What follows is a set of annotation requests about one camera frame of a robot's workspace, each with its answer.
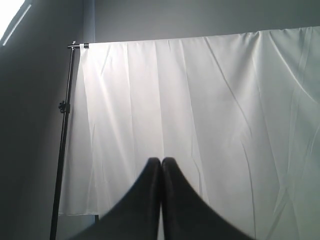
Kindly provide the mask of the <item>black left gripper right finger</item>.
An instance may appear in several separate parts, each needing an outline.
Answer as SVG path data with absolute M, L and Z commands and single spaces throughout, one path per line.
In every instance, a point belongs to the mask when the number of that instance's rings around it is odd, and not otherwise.
M 250 240 L 211 209 L 192 188 L 176 160 L 163 159 L 162 217 L 166 240 Z

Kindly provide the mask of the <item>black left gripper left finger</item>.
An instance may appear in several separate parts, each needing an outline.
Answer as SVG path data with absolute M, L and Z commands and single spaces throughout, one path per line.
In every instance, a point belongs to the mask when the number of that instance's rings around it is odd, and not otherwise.
M 161 162 L 149 158 L 123 198 L 73 240 L 156 240 L 161 205 Z

